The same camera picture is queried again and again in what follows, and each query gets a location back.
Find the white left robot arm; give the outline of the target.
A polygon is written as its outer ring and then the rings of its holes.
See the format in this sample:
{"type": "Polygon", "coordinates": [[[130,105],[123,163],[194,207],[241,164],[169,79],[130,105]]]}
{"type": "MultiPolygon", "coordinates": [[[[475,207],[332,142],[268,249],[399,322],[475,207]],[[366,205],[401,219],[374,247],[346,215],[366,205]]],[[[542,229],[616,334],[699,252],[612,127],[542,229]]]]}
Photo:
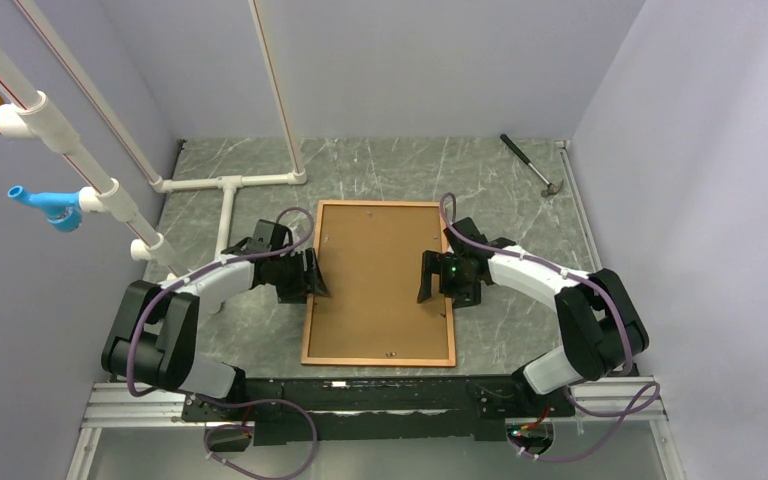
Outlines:
{"type": "Polygon", "coordinates": [[[134,396],[143,383],[149,390],[208,397],[221,419],[239,417],[248,402],[246,374],[198,353],[198,323],[260,286],[273,287],[281,304],[330,295],[314,248],[302,249],[289,227],[261,219],[252,235],[188,275],[132,282],[102,349],[102,369],[124,378],[134,396]]]}

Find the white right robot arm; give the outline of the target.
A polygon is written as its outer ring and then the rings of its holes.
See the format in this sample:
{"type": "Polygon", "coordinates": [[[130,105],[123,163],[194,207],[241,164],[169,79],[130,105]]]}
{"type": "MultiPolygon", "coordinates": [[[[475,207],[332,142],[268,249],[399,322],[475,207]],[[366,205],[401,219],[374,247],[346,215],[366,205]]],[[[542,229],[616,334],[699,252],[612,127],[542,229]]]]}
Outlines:
{"type": "Polygon", "coordinates": [[[560,346],[514,374],[518,382],[511,388],[511,401],[520,413],[538,413],[550,393],[563,387],[624,370],[648,348],[648,332],[616,272],[568,269],[510,239],[488,240],[469,217],[445,228],[444,235],[447,251],[422,254],[418,302],[438,291],[451,299],[453,308],[475,306],[483,286],[499,285],[556,314],[560,346]]]}

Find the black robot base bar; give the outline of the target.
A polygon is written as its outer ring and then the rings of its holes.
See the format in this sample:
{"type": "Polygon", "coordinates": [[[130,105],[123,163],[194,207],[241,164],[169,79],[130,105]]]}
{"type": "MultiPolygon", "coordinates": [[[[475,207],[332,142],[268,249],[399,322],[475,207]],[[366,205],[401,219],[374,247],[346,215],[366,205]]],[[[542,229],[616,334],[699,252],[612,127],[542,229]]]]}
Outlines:
{"type": "Polygon", "coordinates": [[[561,390],[531,392],[510,374],[348,378],[248,378],[246,400],[226,408],[184,402],[187,423],[245,424],[257,446],[290,442],[467,437],[503,441],[517,422],[567,419],[561,390]]]}

